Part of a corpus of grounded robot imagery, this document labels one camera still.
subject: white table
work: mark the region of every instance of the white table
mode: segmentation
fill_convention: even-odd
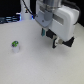
[[[84,28],[77,24],[72,48],[41,36],[33,21],[0,24],[0,84],[84,84]],[[13,41],[20,52],[14,54]]]

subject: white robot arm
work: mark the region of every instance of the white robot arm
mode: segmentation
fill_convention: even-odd
[[[63,0],[37,0],[35,20],[42,26],[42,36],[53,39],[53,48],[61,43],[71,47],[74,41],[75,24],[80,9]]]

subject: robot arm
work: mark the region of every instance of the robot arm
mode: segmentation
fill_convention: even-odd
[[[79,8],[65,0],[37,0],[36,11],[38,11],[36,15],[31,14],[42,26],[42,36],[46,35],[53,39],[53,48],[60,40],[61,43],[71,47],[75,24],[80,15]]]

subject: small green object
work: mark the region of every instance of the small green object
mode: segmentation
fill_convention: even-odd
[[[18,41],[14,41],[14,42],[12,43],[12,45],[13,45],[14,47],[17,47]]]

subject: cable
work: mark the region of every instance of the cable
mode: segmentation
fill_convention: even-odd
[[[33,13],[28,9],[28,7],[27,7],[27,5],[26,5],[26,3],[25,3],[24,0],[22,0],[22,1],[23,1],[23,4],[25,5],[25,8],[27,9],[27,11],[28,11],[31,15],[33,15],[33,16],[35,17],[36,14],[33,14]]]

